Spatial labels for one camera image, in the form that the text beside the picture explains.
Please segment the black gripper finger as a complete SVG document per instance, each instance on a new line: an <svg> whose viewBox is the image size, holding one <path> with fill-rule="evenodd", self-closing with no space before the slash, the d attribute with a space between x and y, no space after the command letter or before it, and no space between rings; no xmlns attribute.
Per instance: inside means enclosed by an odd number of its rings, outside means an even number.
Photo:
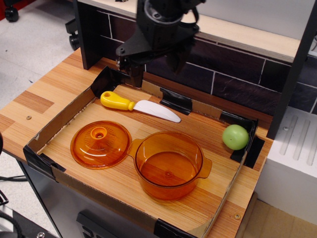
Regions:
<svg viewBox="0 0 317 238"><path fill-rule="evenodd" d="M167 53L166 63L174 74L179 74L182 70L190 55L191 49L192 46L176 46Z"/></svg>
<svg viewBox="0 0 317 238"><path fill-rule="evenodd" d="M130 76L129 84L134 87L142 87L144 65L127 61L125 69Z"/></svg>

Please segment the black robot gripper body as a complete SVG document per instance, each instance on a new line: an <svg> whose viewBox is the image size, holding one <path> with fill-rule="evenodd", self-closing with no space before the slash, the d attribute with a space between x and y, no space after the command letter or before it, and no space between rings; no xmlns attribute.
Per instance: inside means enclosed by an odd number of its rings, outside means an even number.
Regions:
<svg viewBox="0 0 317 238"><path fill-rule="evenodd" d="M119 62L148 62L176 54L184 60L199 31L198 0L139 0L136 28L116 49Z"/></svg>

